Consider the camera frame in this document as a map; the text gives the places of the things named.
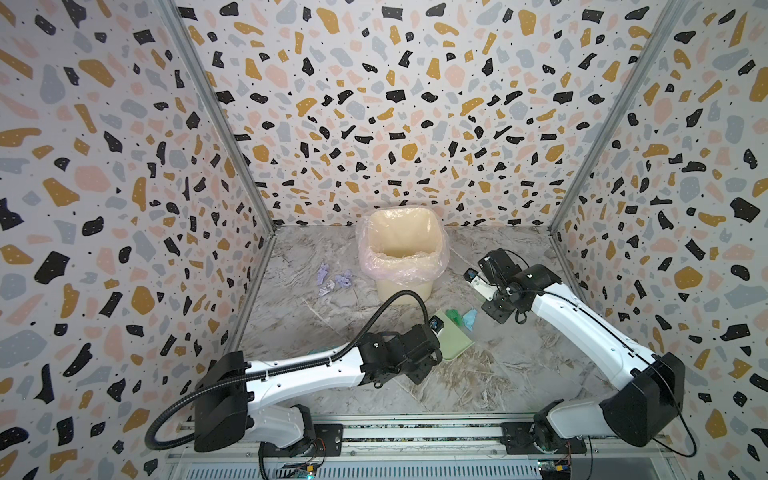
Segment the green plastic dustpan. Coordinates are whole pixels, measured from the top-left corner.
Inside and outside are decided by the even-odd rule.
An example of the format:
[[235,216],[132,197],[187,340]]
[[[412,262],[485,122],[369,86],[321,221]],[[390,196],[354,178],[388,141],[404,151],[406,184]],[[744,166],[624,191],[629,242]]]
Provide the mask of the green plastic dustpan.
[[455,325],[444,312],[437,312],[434,316],[438,316],[444,321],[443,330],[436,335],[444,361],[455,360],[474,345],[474,341],[460,327]]

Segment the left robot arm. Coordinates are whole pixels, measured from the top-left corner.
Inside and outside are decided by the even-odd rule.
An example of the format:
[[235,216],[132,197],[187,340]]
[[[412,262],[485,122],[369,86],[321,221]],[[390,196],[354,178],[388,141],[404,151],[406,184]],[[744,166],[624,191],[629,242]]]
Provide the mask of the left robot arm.
[[288,401],[328,389],[382,387],[400,375],[421,383],[442,361],[437,333],[442,321],[433,317],[404,334],[366,333],[360,343],[338,360],[332,349],[289,360],[257,362],[256,367],[293,367],[305,361],[319,364],[264,379],[249,380],[209,392],[194,401],[194,450],[227,448],[243,438],[263,443],[268,456],[296,457],[314,451],[323,440],[328,448],[341,435],[339,425],[315,426],[310,409]]

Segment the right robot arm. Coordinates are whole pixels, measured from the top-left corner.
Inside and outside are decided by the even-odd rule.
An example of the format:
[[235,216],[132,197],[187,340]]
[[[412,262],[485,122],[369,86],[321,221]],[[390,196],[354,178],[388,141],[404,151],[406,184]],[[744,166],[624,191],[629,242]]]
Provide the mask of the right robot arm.
[[651,443],[682,415],[685,366],[672,353],[657,355],[590,309],[541,264],[521,268],[499,248],[464,273],[497,323],[523,323],[532,313],[568,338],[606,376],[613,394],[588,400],[555,400],[537,412],[533,445],[556,453],[576,437],[612,436],[634,447]]

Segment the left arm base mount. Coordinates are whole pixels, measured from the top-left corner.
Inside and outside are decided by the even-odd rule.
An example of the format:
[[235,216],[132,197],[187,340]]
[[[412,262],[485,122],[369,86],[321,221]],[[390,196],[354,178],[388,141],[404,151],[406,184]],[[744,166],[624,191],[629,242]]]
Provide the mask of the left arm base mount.
[[339,457],[342,451],[344,426],[341,423],[317,424],[313,431],[299,440],[296,444],[278,448],[266,443],[263,449],[266,458],[297,458],[297,457]]

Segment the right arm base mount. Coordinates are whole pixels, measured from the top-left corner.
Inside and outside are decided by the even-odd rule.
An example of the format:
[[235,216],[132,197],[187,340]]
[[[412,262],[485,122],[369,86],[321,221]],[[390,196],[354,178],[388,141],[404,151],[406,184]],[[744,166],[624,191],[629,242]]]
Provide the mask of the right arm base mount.
[[579,438],[561,439],[537,429],[533,421],[504,422],[501,424],[500,443],[509,455],[566,455],[586,454],[587,444]]

